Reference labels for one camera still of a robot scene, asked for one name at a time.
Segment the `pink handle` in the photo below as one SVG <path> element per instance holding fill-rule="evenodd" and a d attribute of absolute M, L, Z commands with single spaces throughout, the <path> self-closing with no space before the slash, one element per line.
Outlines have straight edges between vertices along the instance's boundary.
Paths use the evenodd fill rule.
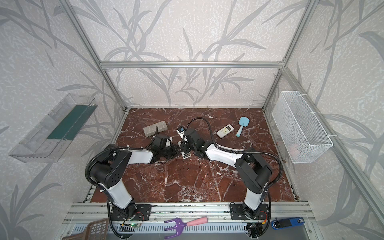
<path fill-rule="evenodd" d="M 192 221 L 189 221 L 187 222 L 187 226 L 195 226 L 195 225 L 199 225 L 199 224 L 204 224 L 204 223 L 207 223 L 208 222 L 208 218 L 207 217 L 202 217 L 202 218 L 198 218 L 198 219 L 195 219 L 195 220 L 192 220 Z"/>

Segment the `metal bar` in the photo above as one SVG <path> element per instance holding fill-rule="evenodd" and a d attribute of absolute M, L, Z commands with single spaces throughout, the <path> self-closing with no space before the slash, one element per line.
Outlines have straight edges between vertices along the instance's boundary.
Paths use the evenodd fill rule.
<path fill-rule="evenodd" d="M 281 68 L 282 62 L 101 62 L 102 68 Z"/>
<path fill-rule="evenodd" d="M 165 221 L 176 217 L 192 220 L 208 217 L 210 222 L 254 222 L 254 220 L 231 220 L 229 202 L 176 202 L 152 204 L 150 222 Z M 272 217 L 306 217 L 315 221 L 308 202 L 272 202 Z M 89 223 L 107 217 L 104 203 L 73 204 L 64 218 L 64 223 Z"/>
<path fill-rule="evenodd" d="M 271 86 L 271 89 L 269 89 L 269 92 L 268 92 L 268 95 L 266 96 L 266 99 L 264 101 L 264 104 L 262 106 L 262 109 L 265 109 L 268 102 L 271 100 L 271 97 L 273 95 L 273 92 L 275 91 L 275 89 L 277 88 L 277 86 L 279 85 L 280 83 L 280 78 L 281 78 L 281 68 L 279 68 L 279 71 L 277 72 L 277 75 L 275 77 L 275 80 L 273 81 L 273 84 Z"/>
<path fill-rule="evenodd" d="M 284 67 L 290 61 L 292 54 L 293 54 L 297 44 L 299 43 L 301 37 L 303 36 L 305 28 L 308 26 L 308 23 L 311 20 L 311 17 L 313 15 L 318 3 L 319 3 L 319 0 L 309 0 L 308 1 L 307 6 L 305 8 L 305 11 L 303 13 L 303 17 L 301 18 L 300 23 L 296 29 L 296 32 L 293 35 L 292 41 L 288 47 L 288 50 L 285 53 Z"/>
<path fill-rule="evenodd" d="M 79 19 L 76 16 L 76 13 L 74 12 L 70 2 L 68 0 L 59 0 L 61 8 L 63 10 L 63 13 L 67 15 L 68 20 L 72 24 L 73 28 L 75 29 L 76 33 L 79 35 L 81 41 L 83 42 L 85 48 L 88 50 L 88 53 L 90 54 L 93 62 L 95 63 L 96 67 L 98 68 L 100 74 L 104 78 L 104 81 L 106 82 L 107 86 L 111 89 L 113 95 L 116 97 L 116 100 L 119 102 L 121 107 L 125 110 L 126 106 L 124 104 L 123 99 L 121 98 L 120 94 L 116 90 L 115 85 L 107 75 L 107 73 L 101 68 L 100 66 L 100 60 L 99 57 L 96 54 L 96 50 L 92 47 L 91 41 L 87 37 L 82 25 L 80 24 Z"/>
<path fill-rule="evenodd" d="M 283 76 L 286 77 L 291 87 L 299 91 L 301 94 L 306 94 L 303 87 L 299 84 L 293 73 L 288 68 L 283 68 Z M 302 95 L 305 101 L 308 103 L 313 111 L 319 111 L 315 106 L 311 98 L 308 95 Z M 324 127 L 325 131 L 330 135 L 337 135 L 332 127 L 328 124 L 327 120 L 321 113 L 317 114 L 319 122 Z M 338 137 L 333 138 L 333 147 L 331 148 L 339 159 L 341 165 L 351 178 L 352 182 L 359 189 L 362 197 L 367 202 L 368 206 L 372 209 L 373 213 L 377 217 L 378 221 L 384 227 L 384 200 L 372 185 L 371 181 L 364 174 L 363 170 L 359 167 L 356 161 L 353 159 L 341 139 Z"/>
<path fill-rule="evenodd" d="M 275 134 L 274 134 L 273 131 L 272 131 L 271 124 L 270 124 L 270 122 L 269 122 L 269 119 L 266 117 L 265 111 L 263 111 L 263 114 L 264 114 L 264 118 L 265 118 L 266 124 L 267 124 L 267 126 L 268 126 L 268 129 L 270 130 L 270 134 L 271 134 L 271 136 L 272 136 L 273 143 L 274 143 L 275 146 L 276 146 L 277 154 L 280 156 L 280 158 L 282 158 L 283 155 L 281 154 L 281 152 L 280 152 L 280 148 L 279 148 L 279 146 L 277 145 L 277 140 L 276 140 Z M 284 163 L 284 162 L 283 162 L 283 168 L 284 168 L 285 175 L 287 176 L 288 183 L 289 183 L 289 184 L 291 185 L 291 187 L 293 188 L 293 191 L 294 191 L 294 194 L 293 194 L 293 195 L 294 195 L 294 197 L 296 198 L 296 197 L 297 197 L 296 194 L 298 194 L 298 192 L 297 192 L 297 187 L 296 187 L 294 181 L 292 181 L 292 176 L 291 176 L 290 171 L 288 171 L 289 168 L 288 168 L 287 164 Z"/>
<path fill-rule="evenodd" d="M 283 58 L 283 66 L 285 67 L 288 62 L 290 61 L 291 57 L 292 57 L 292 54 L 297 46 L 297 44 L 299 43 L 300 41 L 300 38 L 302 37 L 303 33 L 304 33 L 304 30 L 305 28 L 307 27 L 315 9 L 316 9 L 316 6 L 318 4 L 319 0 L 309 0 L 308 3 L 307 3 L 307 6 L 304 10 L 304 13 L 303 13 L 303 16 L 299 22 L 299 25 L 297 26 L 297 29 L 293 35 L 293 38 L 291 40 L 291 43 L 289 44 L 288 46 L 288 49 L 287 49 L 287 52 L 285 53 L 285 56 Z M 279 84 L 279 81 L 280 81 L 280 76 L 276 76 L 275 78 L 275 81 L 273 82 L 273 85 L 267 95 L 267 98 L 263 104 L 263 109 L 266 108 L 266 106 L 268 105 L 269 101 L 271 100 L 271 96 L 272 94 L 274 93 L 274 91 L 276 90 L 278 84 Z"/>
<path fill-rule="evenodd" d="M 119 137 L 119 134 L 120 134 L 120 131 L 122 129 L 122 126 L 124 125 L 124 122 L 125 122 L 125 119 L 127 118 L 128 116 L 128 109 L 124 112 L 124 114 L 121 116 L 121 119 L 119 120 L 119 125 L 117 126 L 112 138 L 111 138 L 111 141 L 109 142 L 110 144 L 115 144 L 116 143 L 116 140 L 118 139 Z"/>

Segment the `purple garden fork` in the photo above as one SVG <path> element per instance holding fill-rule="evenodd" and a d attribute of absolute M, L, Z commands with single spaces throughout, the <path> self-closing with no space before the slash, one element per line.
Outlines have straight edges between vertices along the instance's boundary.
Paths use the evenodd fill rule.
<path fill-rule="evenodd" d="M 195 226 L 195 225 L 207 223 L 208 218 L 202 217 L 202 218 L 198 218 L 198 219 L 189 221 L 187 223 L 184 223 L 180 218 L 175 218 L 175 219 L 171 219 L 168 221 L 164 221 L 164 223 L 169 223 L 169 222 L 176 222 L 176 226 L 165 228 L 164 231 L 176 229 L 176 234 L 172 235 L 172 236 L 166 236 L 166 237 L 164 237 L 164 239 L 169 239 L 169 238 L 180 236 L 180 234 L 183 232 L 183 229 L 185 226 L 189 227 L 189 226 Z"/>

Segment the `brown plastic basket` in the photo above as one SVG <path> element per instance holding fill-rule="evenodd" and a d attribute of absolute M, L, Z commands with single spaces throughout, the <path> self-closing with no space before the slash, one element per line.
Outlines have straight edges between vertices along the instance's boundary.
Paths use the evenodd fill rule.
<path fill-rule="evenodd" d="M 88 224 L 82 233 L 63 237 L 61 240 L 105 240 L 108 231 L 108 219 L 101 219 Z"/>

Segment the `red marble surface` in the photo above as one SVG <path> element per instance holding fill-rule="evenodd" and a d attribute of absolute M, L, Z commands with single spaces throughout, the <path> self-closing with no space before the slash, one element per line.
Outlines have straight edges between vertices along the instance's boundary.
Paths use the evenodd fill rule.
<path fill-rule="evenodd" d="M 236 137 L 238 120 L 246 116 L 250 119 L 242 135 Z M 223 146 L 246 149 L 250 146 L 258 151 L 277 154 L 263 112 L 260 108 L 184 108 L 184 109 L 131 109 L 118 137 L 119 146 L 147 146 L 151 139 L 145 137 L 143 127 L 165 121 L 167 131 L 162 134 L 172 136 L 173 142 L 181 140 L 176 129 L 186 126 L 195 117 L 207 118 L 215 132 L 215 141 Z M 220 139 L 216 131 L 231 124 L 235 129 Z M 196 120 L 190 125 L 197 129 L 204 140 L 210 140 L 207 124 Z M 264 156 L 274 172 L 278 173 L 278 164 Z M 217 161 L 192 157 L 183 159 L 180 155 L 166 163 L 130 164 L 123 182 L 136 202 L 242 202 L 247 188 L 235 168 Z M 272 201 L 294 201 L 285 173 L 270 188 Z M 92 202 L 105 202 L 106 196 L 97 189 Z"/>

